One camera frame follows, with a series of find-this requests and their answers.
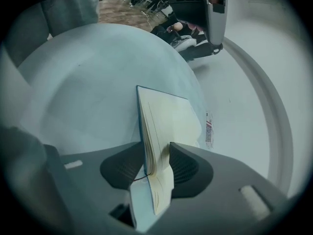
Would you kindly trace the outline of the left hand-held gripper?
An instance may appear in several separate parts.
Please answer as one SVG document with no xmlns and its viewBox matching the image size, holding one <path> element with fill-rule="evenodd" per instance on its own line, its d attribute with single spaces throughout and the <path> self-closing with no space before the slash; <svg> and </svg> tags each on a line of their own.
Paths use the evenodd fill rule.
<svg viewBox="0 0 313 235">
<path fill-rule="evenodd" d="M 206 25 L 212 54 L 223 49 L 228 0 L 168 0 L 176 18 L 193 25 Z"/>
</svg>

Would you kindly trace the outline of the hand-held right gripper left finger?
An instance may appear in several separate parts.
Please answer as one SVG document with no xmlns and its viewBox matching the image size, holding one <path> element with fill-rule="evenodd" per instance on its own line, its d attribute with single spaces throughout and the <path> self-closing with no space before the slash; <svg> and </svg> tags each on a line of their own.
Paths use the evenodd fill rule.
<svg viewBox="0 0 313 235">
<path fill-rule="evenodd" d="M 70 235 L 136 235 L 130 186 L 143 165 L 133 142 L 87 153 L 59 155 L 46 145 L 47 168 L 67 209 Z"/>
</svg>

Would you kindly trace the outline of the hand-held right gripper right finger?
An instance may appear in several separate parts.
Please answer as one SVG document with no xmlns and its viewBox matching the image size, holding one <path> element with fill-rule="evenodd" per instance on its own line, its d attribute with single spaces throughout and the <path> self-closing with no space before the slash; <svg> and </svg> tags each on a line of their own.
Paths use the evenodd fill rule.
<svg viewBox="0 0 313 235">
<path fill-rule="evenodd" d="M 154 235 L 259 235 L 286 196 L 236 159 L 171 143 L 174 189 Z"/>
</svg>

